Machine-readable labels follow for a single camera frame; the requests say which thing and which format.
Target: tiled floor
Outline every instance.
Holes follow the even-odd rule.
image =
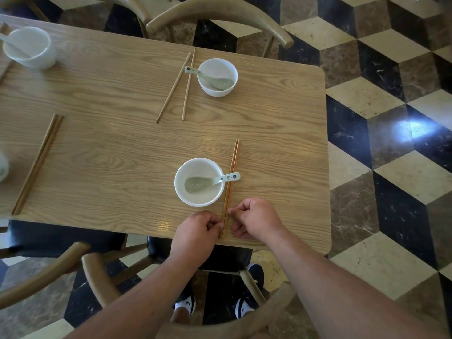
[[[172,6],[141,0],[153,16]],[[177,3],[184,0],[173,0]],[[396,300],[428,326],[452,326],[452,54],[437,0],[245,0],[294,39],[270,57],[321,66],[326,76],[333,247],[329,258]],[[54,22],[140,36],[120,6],[87,0],[43,1]],[[23,8],[15,14],[30,16]],[[265,36],[220,21],[181,22],[180,43],[260,55]],[[166,33],[156,38],[165,40]],[[129,237],[129,245],[145,238]],[[112,263],[116,273],[135,254]],[[256,251],[272,291],[285,275],[270,252]],[[1,288],[46,259],[0,262]],[[121,286],[127,290],[152,267]],[[193,324],[234,318],[237,281],[200,273]],[[100,309],[82,272],[0,311],[2,338],[59,338]],[[299,300],[270,327],[277,338],[318,335]]]

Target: wooden chair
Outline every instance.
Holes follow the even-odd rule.
[[[9,233],[10,247],[0,249],[0,259],[24,257],[56,258],[41,272],[0,291],[0,309],[9,307],[42,290],[60,276],[82,268],[81,257],[98,252],[102,262],[112,262],[146,248],[146,244],[123,249],[127,235],[102,230],[9,221],[0,233]]]
[[[138,18],[138,22],[141,27],[141,32],[143,33],[144,38],[149,38],[149,35],[146,31],[145,24],[151,21],[152,17],[146,8],[138,1],[138,0],[99,0],[110,2],[114,4],[119,4],[124,6],[135,13]],[[50,22],[46,15],[39,9],[39,7],[33,2],[33,0],[0,0],[0,8],[10,9],[12,6],[25,3],[30,9],[36,14],[36,16],[45,22]],[[174,31],[173,28],[169,28],[169,36],[170,40],[174,40]]]
[[[169,254],[168,250],[170,247],[171,239],[149,237],[148,251],[150,255],[122,271],[113,277],[113,279],[106,273],[100,254],[92,253],[84,255],[82,257],[83,270],[100,305],[106,307],[119,298],[121,294],[116,289],[116,285],[153,263],[161,263],[162,259]],[[240,275],[246,287],[259,304],[257,310],[239,320],[220,325],[187,326],[164,323],[160,328],[157,338],[248,338],[268,325],[275,318],[275,314],[289,304],[295,296],[295,291],[290,284],[283,283],[279,290],[266,302],[246,267],[242,267],[240,271],[233,271],[237,264],[243,264],[246,260],[249,263],[250,256],[248,258],[246,250],[215,245],[212,255],[200,267],[200,270]]]
[[[187,18],[238,22],[268,33],[270,38],[263,51],[263,57],[268,56],[274,38],[276,38],[285,49],[288,49],[293,45],[293,39],[281,26],[279,26],[279,24],[259,8],[243,0],[184,1],[151,20],[146,25],[146,29],[150,34],[155,34],[163,27],[171,25],[175,21]]]

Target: ceramic spoon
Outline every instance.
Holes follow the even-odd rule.
[[[190,68],[189,66],[185,67],[184,72],[194,73],[195,75],[201,76],[203,79],[205,79],[207,82],[209,82],[219,90],[226,90],[234,85],[234,81],[232,79],[210,77],[195,68]]]
[[[31,57],[33,56],[33,53],[28,50],[28,48],[25,48],[23,44],[16,43],[15,40],[12,40],[8,36],[5,36],[4,34],[0,33],[0,40],[6,41],[9,45],[14,46],[16,49],[18,49],[20,52],[24,53],[26,56]]]
[[[190,194],[199,193],[204,189],[210,188],[212,185],[228,181],[238,181],[240,179],[239,173],[231,173],[214,178],[208,177],[190,177],[185,180],[185,190]]]

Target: black chair seat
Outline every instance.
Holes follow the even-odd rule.
[[[148,237],[147,250],[149,255],[159,264],[165,262],[171,251],[171,242],[172,239]],[[249,265],[252,253],[252,249],[215,245],[212,254],[199,269],[228,273],[237,272]]]
[[[91,245],[89,253],[121,250],[124,233],[10,220],[9,248],[19,256],[61,256],[76,241]]]

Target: foot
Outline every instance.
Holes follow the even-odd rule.
[[[192,289],[192,281],[189,280],[187,285],[185,286],[184,290],[180,294],[180,296],[177,298],[176,303],[174,304],[173,308],[179,308],[184,307],[189,311],[189,314],[193,314],[195,307],[196,307],[196,300],[195,300],[195,293]]]
[[[257,284],[260,291],[263,291],[263,268],[259,264],[251,264],[248,271]],[[245,313],[255,310],[258,305],[248,288],[243,285],[243,295],[235,304],[235,317],[240,319]]]

